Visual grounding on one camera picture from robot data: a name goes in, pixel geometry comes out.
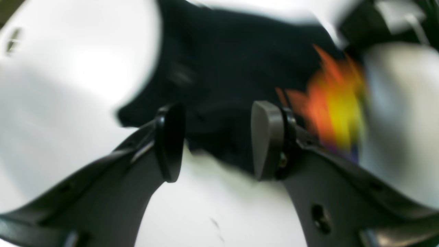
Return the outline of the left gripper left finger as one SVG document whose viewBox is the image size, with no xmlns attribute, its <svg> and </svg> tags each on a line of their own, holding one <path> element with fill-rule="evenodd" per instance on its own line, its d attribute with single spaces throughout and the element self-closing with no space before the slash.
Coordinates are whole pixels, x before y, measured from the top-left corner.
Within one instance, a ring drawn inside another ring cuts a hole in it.
<svg viewBox="0 0 439 247">
<path fill-rule="evenodd" d="M 19 247 L 133 247 L 152 195 L 178 179 L 184 138 L 184 106 L 160 108 L 109 155 L 1 214 L 1 239 Z"/>
</svg>

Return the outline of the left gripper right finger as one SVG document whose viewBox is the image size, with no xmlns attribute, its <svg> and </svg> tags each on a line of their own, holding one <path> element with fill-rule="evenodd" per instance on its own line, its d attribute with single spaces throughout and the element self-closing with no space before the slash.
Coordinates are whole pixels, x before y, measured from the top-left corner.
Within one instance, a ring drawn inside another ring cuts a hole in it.
<svg viewBox="0 0 439 247">
<path fill-rule="evenodd" d="M 251 108 L 254 174 L 281 181 L 309 247 L 437 247 L 437 210 L 322 147 L 289 108 Z"/>
</svg>

